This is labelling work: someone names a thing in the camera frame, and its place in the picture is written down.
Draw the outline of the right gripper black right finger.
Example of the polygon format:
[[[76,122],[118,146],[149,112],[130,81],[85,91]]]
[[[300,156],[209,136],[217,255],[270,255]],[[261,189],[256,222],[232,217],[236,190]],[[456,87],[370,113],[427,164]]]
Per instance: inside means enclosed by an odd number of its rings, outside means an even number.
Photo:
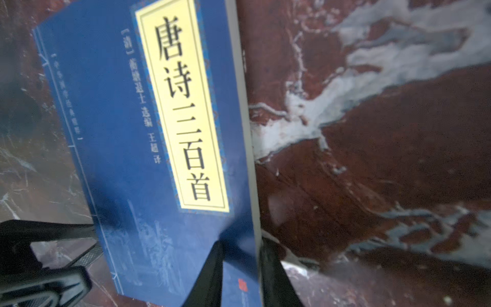
[[[277,254],[275,242],[262,239],[260,270],[264,306],[303,306]]]

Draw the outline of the blue book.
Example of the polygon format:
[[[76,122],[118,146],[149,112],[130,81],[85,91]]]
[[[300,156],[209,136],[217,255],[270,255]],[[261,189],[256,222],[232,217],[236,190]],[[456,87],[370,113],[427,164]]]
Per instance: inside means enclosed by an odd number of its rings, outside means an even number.
[[[33,30],[117,293],[181,306],[214,243],[261,306],[234,1],[76,1]]]

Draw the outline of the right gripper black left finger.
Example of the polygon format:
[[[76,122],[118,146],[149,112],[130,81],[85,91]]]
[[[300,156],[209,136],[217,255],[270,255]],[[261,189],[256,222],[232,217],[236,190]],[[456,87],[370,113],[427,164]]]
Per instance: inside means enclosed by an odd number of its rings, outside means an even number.
[[[224,257],[222,242],[215,242],[182,307],[221,307]]]

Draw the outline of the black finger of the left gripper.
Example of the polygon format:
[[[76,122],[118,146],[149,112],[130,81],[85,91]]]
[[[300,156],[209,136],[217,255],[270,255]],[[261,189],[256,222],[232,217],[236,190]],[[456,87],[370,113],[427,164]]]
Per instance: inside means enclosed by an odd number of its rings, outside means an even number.
[[[1,306],[75,306],[92,289],[84,267],[1,276]]]
[[[32,243],[62,240],[97,239],[91,224],[60,224],[9,220],[1,223],[1,274],[53,275],[87,273],[87,267],[103,255],[101,244],[91,248],[57,269],[44,268],[31,248]]]

